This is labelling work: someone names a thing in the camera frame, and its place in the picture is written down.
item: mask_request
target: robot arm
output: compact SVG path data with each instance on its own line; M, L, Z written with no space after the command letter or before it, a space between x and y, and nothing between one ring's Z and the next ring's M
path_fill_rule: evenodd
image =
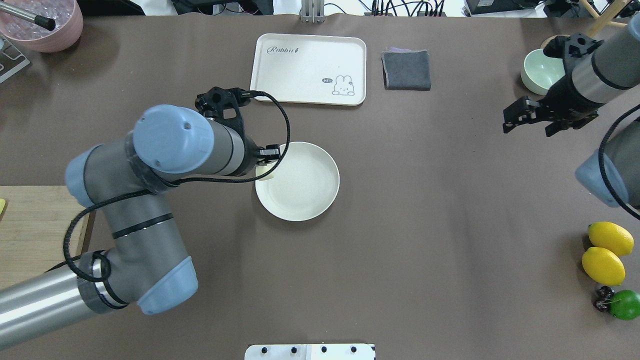
M606 42L597 42L577 33L550 43L544 52L547 56L563 59L566 75L553 84L547 96L539 101L525 96L504 109L504 133L522 124L541 121L551 122L545 128L547 136L570 127L580 129L598 116L599 107L638 85L640 15L633 17L625 29L619 30ZM623 118L634 111L628 111ZM614 127L623 118L618 119ZM608 206L620 205L638 217L625 204L640 207L640 186L637 182L640 163L636 158L639 151L640 123L637 120L606 143L602 169L596 151L576 170L576 178ZM612 190L605 185L604 175Z
M280 158L277 145L259 148L244 133L239 107L256 95L213 88L198 96L200 113L154 106L123 139L72 160L65 180L85 207L144 195L103 207L115 246L75 260L89 281L62 266L0 291L0 349L131 302L151 315L190 298L195 269L162 193L191 174L241 176ZM224 119L225 108L236 117Z
M598 116L599 107L640 83L640 16L606 42L580 33L563 40L546 46L545 54L562 58L566 75L539 101L522 97L504 109L504 133L541 121L551 122L547 136L580 129Z

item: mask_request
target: yellow lemon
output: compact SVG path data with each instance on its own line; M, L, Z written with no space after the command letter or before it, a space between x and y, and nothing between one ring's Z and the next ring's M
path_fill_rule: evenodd
M603 247L590 247L582 255L582 267L590 278L607 286L617 286L625 279L620 258Z
M631 254L634 238L622 226L612 222L594 222L589 225L589 240L593 246L611 250L617 256Z

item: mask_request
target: light green bowl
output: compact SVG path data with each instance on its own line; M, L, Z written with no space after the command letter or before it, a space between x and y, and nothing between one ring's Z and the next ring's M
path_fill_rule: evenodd
M563 76L562 59L549 58L542 53L542 49L531 51L520 71L524 86L538 95L546 95L551 85Z

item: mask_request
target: tabletop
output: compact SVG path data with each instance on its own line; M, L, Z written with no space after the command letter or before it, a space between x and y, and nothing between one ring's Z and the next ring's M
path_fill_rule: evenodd
M637 357L640 321L596 311L580 257L588 224L640 224L573 172L638 89L581 130L502 133L502 110L544 39L580 19L298 16L85 19L83 35L0 85L0 184L63 184L66 164L124 136L147 108L193 107L213 86L248 88L264 33L361 38L367 98L285 104L293 141L327 150L340 192L321 216L286 222L252 184L168 193L200 287L170 311L131 306L6 349L11 359L241 359L257 343L374 343L378 359ZM613 29L601 33L603 38ZM385 90L386 47L427 49L432 89ZM257 143L282 142L269 103L243 108ZM96 216L90 250L113 246ZM621 288L640 290L638 254Z

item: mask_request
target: cable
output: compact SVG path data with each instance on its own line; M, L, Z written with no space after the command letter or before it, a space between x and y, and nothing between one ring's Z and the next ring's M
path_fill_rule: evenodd
M213 8L211 8L211 12L212 12L212 15L211 15L211 16L220 15L221 13L225 12L225 10L226 10L226 9L227 9L227 4L224 4L224 5L222 6L222 10L220 10L220 12L218 12L218 13L213 13Z
M514 4L518 5L518 6L519 6L521 9L523 9L523 10L535 9L538 5L540 5L541 3L544 3L545 1L546 1L546 0L540 0L540 1L538 1L535 5L533 5L533 6L529 6L529 7L526 7L526 6L524 6L524 5L520 4L520 3L518 3L516 0L511 0L511 2L512 2L512 3L514 3Z
M431 14L433 12L433 6L431 5L431 3L425 1L422 4L419 4L418 7L417 7L418 16L420 16L420 9L422 8L422 5L426 5L425 6L425 8L426 8L425 9L425 16L426 16L427 13Z
M613 1L609 2L609 0L607 0L607 4L602 8L602 11L598 12L599 15L602 15L605 11L607 11L607 8L609 7L609 5L611 5L613 3Z
M219 177L185 177L184 179L178 179L176 181L172 181L171 184L180 185L184 183L190 183L193 181L206 181L210 183L231 183L231 184L251 183L253 181L262 179L263 177L269 175L276 169L276 167L278 167L278 165L280 164L284 156L287 154L287 150L289 149L289 142L291 141L291 125L289 123L289 117L287 116L287 113L282 108L282 105L280 105L280 103L273 96L271 96L270 94L267 94L266 92L257 92L257 93L258 95L256 96L268 97L269 100L273 101L273 104L275 104L275 106L278 107L278 109L282 113L282 116L284 117L285 123L287 124L287 142L285 144L284 151L282 151L282 155L280 156L280 159L276 161L273 167L271 167L271 169L269 169L267 172L265 172L262 175L250 177L248 179L225 179L225 178L219 178Z
M92 212L93 210L97 210L99 208L102 208L103 206L107 206L109 204L113 204L114 202L118 202L118 201L122 201L122 200L126 200L126 199L133 199L134 197L139 197L142 195L148 195L151 194L151 192L149 190L140 190L137 192L132 192L132 193L126 193L123 195L119 195L116 197L112 197L111 199L105 200L105 201L101 201L97 204L91 205L88 208L80 211L80 213L78 215L76 215L76 217L71 220L71 224L69 224L69 227L67 228L67 232L65 233L65 239L62 243L62 254L65 257L65 263L67 264L67 266L69 266L69 268L71 269L71 271L73 271L79 278L84 279L86 281L90 281L90 282L102 282L105 281L110 275L111 275L111 267L107 267L104 276L101 277L93 277L91 275L88 275L87 273L85 273L84 271L80 270L76 264L74 263L73 258L71 257L71 254L69 253L69 243L71 242L71 234L74 232L74 228L76 227L77 223L80 221L80 219L82 219L85 215L89 214L90 212ZM104 255L99 255L98 256L101 260L103 260L103 262L105 262L106 264L109 264L109 260L104 256Z
M72 257L72 258L71 258L71 261L78 260L78 259L80 259L81 257L82 257L82 255L74 256L74 257ZM61 268L61 267L65 266L66 264L67 264L67 262L66 262L66 261L62 261L61 263L59 263L59 264L57 264L56 266L54 266L54 267L52 267L52 268L48 269L48 270L47 270L47 271L45 271L45 272L50 272L51 270L55 270L55 269L57 269L57 268Z
M257 9L257 10L255 10L254 12L250 13L250 12L246 11L246 10L242 7L242 5L238 4L238 6L240 6L240 9L242 9L242 11L237 12L237 11L235 11L235 10L231 10L231 9L227 9L227 11L228 11L228 12L232 12L232 13L247 13L247 14L249 14L249 15L255 15L255 14L257 14L257 13L260 11L260 9Z
M362 4L362 6L364 6L364 8L367 9L367 11L371 12L371 9L365 3L363 3L362 0L358 0L358 2Z
M372 16L382 16L385 11L385 0L375 0L376 3L376 11L372 13Z
M334 3L326 3L324 4L325 6L327 5L334 5L336 8L340 9L340 11L342 11L342 13L347 13L346 11L344 11L341 7L339 7L338 5L334 4Z
M268 176L278 167L278 165L282 162L282 159L284 159L284 156L287 154L287 151L289 150L289 143L291 142L291 123L289 122L289 117L287 116L286 111L284 111L284 108L282 108L282 105L280 105L280 103L271 94L266 92L255 92L253 97L256 97L256 96L264 96L264 97L267 97L269 100L273 101L273 104L275 104L275 106L277 106L280 112L282 113L282 116L284 117L284 122L287 126L287 142L285 143L284 150L280 155L280 159L276 161L276 163L271 167L271 169L269 169L267 172L265 172L262 175L254 176L246 179L224 179L224 178L215 178L215 177L187 177L184 179L178 179L176 181L172 181L171 184L180 185L184 183L190 183L193 181L205 181L210 183L233 183L233 184L250 183L250 182L262 179L265 176ZM102 261L101 264L104 264L104 274L101 277L94 277L80 270L74 263L74 261L77 260L79 257L76 256L72 258L69 252L71 234L73 234L74 229L76 228L76 225L78 224L80 219L82 219L85 215L89 214L90 212L103 208L104 206L113 204L118 201L133 199L135 197L140 197L143 195L150 195L150 194L151 192L146 189L140 190L137 192L126 193L123 195L112 197L111 199L108 199L105 201L98 202L97 204L91 205L88 208L80 211L80 213L76 215L76 217L73 220L71 220L71 223L67 228L67 232L65 233L65 237L62 243L62 254L65 257L65 262L63 264L67 264L67 266L71 269L71 271L73 271L79 278L84 279L86 281L90 281L90 282L106 281L111 275L111 264L109 262L109 259L106 256L100 254L99 252L93 253L94 259L99 258ZM57 268L57 265L49 269L48 271L53 270L55 268Z
M394 12L394 15L398 16L398 13L396 12L396 9L393 6L394 5L393 0L387 1L387 7L385 8L385 16L389 15L389 5L391 5L391 10Z
M411 15L409 15L409 16L410 17L413 16L413 14L416 12L416 10L418 10L418 8L420 8L422 6L422 4L424 4L424 0L418 1L418 5L415 8L413 8L413 11L411 12Z
M411 15L409 15L409 6L408 6L408 4L404 0L400 0L400 1L402 1L402 5L404 5L404 8L406 9L406 15L407 16L411 16Z
M613 131L620 124L620 122L622 122L622 120L624 120L627 116L631 115L632 113L636 112L638 109L640 109L640 104L634 106L631 110L629 110L626 113L622 114L622 116L619 117L611 125L611 127L607 131L607 134L602 138L602 142L600 142L600 147L598 148L598 166L600 167L600 175L602 176L602 181L604 181L604 185L607 187L607 189L611 193L611 196L613 196L613 198L616 199L616 202L618 203L618 205L620 205L621 208L623 208L625 211L627 211L627 213L630 213L631 216L633 216L634 218L640 220L640 214L638 214L637 212L631 210L622 201L622 199L620 198L618 193L616 193L616 190L611 185L611 182L609 181L609 178L607 177L607 172L605 171L605 168L604 168L604 148L607 145L607 142L609 142L609 138L611 137L611 134L613 134Z

